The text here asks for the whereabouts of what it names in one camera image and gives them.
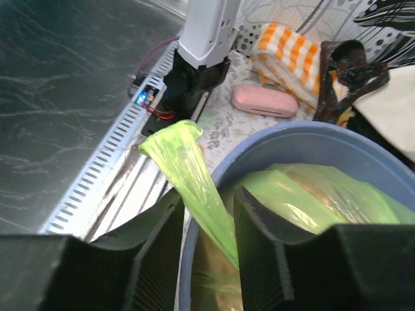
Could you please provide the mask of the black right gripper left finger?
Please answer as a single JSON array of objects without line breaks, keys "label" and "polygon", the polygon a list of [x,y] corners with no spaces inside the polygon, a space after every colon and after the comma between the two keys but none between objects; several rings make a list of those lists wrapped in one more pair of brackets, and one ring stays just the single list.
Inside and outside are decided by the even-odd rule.
[{"label": "black right gripper left finger", "polygon": [[120,227],[1,236],[2,310],[172,310],[184,224],[174,189]]}]

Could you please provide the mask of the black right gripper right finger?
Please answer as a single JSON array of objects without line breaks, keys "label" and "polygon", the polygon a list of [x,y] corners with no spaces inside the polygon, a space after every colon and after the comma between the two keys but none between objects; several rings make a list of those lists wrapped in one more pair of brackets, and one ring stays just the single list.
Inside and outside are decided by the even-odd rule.
[{"label": "black right gripper right finger", "polygon": [[245,310],[413,310],[414,226],[337,224],[314,235],[244,187],[234,223]]}]

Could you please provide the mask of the green plastic trash bag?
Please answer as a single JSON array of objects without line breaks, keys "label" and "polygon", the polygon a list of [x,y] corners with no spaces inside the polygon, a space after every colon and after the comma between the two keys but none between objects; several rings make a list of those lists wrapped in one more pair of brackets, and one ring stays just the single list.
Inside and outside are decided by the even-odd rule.
[{"label": "green plastic trash bag", "polygon": [[244,187],[273,213],[314,235],[337,224],[414,226],[414,208],[327,165],[275,163],[220,189],[197,144],[201,133],[194,122],[181,121],[152,134],[140,146],[180,193],[193,217],[182,259],[182,309],[189,307],[197,229],[202,229],[239,271],[233,211],[238,187]]}]

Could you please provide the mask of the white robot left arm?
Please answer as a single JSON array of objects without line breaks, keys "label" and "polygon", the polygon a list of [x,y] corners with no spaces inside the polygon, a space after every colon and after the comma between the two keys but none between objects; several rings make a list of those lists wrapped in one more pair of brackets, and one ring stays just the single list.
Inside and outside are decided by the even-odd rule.
[{"label": "white robot left arm", "polygon": [[189,118],[201,96],[220,85],[230,66],[233,28],[240,1],[189,1],[183,31],[174,52],[163,103],[175,117]]}]

